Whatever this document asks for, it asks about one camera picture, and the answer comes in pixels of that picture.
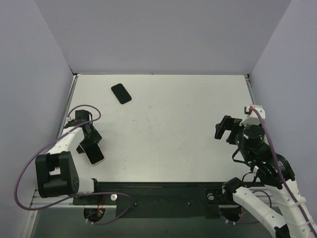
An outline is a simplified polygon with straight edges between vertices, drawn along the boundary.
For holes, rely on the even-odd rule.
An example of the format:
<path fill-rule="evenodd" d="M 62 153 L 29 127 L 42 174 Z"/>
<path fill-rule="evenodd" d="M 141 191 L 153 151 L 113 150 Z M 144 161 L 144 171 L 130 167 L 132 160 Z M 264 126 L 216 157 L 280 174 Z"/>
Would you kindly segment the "black phone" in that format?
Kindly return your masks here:
<path fill-rule="evenodd" d="M 92 165 L 96 165 L 105 158 L 97 143 L 88 146 L 84 151 Z"/>
<path fill-rule="evenodd" d="M 126 104 L 132 100 L 131 95 L 128 93 L 122 83 L 116 84 L 111 87 L 113 94 L 116 96 L 120 104 Z"/>

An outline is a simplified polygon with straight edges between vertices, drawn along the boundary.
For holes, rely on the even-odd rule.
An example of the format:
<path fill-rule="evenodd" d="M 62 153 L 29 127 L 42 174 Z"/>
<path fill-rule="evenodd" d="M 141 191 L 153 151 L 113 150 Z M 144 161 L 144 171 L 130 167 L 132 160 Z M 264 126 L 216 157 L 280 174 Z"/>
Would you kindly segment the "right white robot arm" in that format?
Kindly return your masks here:
<path fill-rule="evenodd" d="M 221 197 L 227 203 L 236 203 L 252 214 L 274 238 L 315 238 L 317 224 L 306 207 L 295 174 L 289 162 L 275 152 L 263 119 L 255 124 L 243 124 L 241 119 L 224 116 L 215 126 L 215 139 L 229 131 L 227 143 L 237 146 L 242 164 L 250 168 L 255 179 L 264 185 L 280 212 L 257 198 L 247 185 L 232 178 L 222 186 Z"/>

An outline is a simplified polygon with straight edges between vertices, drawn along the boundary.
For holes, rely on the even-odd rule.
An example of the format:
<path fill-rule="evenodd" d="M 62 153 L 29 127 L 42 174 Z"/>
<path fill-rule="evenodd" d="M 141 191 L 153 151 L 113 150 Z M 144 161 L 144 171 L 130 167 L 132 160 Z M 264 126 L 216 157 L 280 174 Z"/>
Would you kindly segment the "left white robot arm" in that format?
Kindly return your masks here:
<path fill-rule="evenodd" d="M 102 192 L 95 187 L 95 178 L 81 178 L 74 159 L 83 154 L 90 165 L 105 159 L 99 142 L 102 136 L 91 122 L 91 113 L 76 110 L 75 118 L 63 128 L 64 138 L 46 153 L 35 158 L 38 192 L 42 198 L 84 194 L 91 204 L 97 204 Z"/>

